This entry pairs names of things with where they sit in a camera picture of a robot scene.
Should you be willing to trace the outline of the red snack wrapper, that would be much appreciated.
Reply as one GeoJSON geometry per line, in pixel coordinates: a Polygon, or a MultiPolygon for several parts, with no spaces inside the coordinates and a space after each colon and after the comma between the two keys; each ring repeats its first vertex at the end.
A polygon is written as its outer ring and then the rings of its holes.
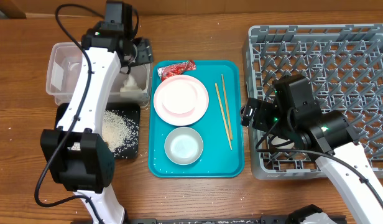
{"type": "Polygon", "coordinates": [[[166,67],[158,68],[157,73],[160,77],[160,80],[164,81],[170,77],[182,75],[185,72],[191,70],[196,70],[196,63],[192,60],[187,60],[186,62],[175,63],[166,67]]]}

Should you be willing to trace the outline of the white tissue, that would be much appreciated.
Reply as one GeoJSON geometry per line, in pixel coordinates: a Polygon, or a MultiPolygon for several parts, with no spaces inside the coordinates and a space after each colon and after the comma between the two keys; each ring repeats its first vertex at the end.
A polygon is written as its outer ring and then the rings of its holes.
{"type": "Polygon", "coordinates": [[[135,78],[132,75],[128,75],[127,79],[123,82],[123,87],[120,88],[120,92],[128,91],[142,91],[137,85],[135,78]]]}

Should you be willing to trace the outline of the white rice pile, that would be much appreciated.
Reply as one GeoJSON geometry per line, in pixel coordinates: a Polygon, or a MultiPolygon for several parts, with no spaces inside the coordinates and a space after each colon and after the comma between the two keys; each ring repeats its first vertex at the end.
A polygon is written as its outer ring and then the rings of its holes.
{"type": "Polygon", "coordinates": [[[106,110],[102,138],[115,159],[135,159],[139,146],[139,125],[124,110],[106,110]]]}

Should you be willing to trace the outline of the grey small bowl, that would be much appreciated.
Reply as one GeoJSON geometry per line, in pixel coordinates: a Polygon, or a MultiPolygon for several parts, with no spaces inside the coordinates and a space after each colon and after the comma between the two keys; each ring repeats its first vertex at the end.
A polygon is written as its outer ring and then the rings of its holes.
{"type": "Polygon", "coordinates": [[[171,131],[165,139],[166,156],[174,164],[187,166],[196,162],[203,153],[203,140],[200,134],[189,127],[179,127],[171,131]]]}

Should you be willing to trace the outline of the white cup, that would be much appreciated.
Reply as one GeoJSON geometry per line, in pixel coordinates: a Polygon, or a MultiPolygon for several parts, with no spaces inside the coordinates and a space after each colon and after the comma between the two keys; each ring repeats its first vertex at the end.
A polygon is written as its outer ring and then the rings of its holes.
{"type": "Polygon", "coordinates": [[[269,146],[275,147],[278,149],[292,149],[294,145],[295,145],[294,142],[292,142],[291,140],[288,140],[288,139],[285,140],[277,136],[272,136],[269,139],[269,146]]]}

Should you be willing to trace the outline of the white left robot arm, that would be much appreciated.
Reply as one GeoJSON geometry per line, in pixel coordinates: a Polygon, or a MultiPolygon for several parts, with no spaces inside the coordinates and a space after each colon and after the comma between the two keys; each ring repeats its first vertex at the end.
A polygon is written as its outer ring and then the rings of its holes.
{"type": "Polygon", "coordinates": [[[93,223],[128,223],[111,182],[113,153],[102,138],[103,117],[112,85],[123,67],[152,63],[148,39],[137,37],[139,15],[130,4],[107,1],[102,20],[72,42],[83,55],[82,68],[67,110],[54,129],[45,129],[40,146],[47,161],[34,190],[41,207],[55,207],[80,199],[93,223]],[[50,173],[71,197],[50,204],[39,199],[42,182],[50,173]]]}

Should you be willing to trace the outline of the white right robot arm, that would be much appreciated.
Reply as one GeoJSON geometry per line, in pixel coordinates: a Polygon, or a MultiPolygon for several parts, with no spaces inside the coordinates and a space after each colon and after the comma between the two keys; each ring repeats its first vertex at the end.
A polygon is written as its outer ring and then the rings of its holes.
{"type": "Polygon", "coordinates": [[[267,153],[304,153],[335,186],[358,223],[383,223],[383,186],[372,170],[347,117],[322,113],[303,75],[273,82],[275,100],[248,98],[241,124],[283,139],[267,153]]]}

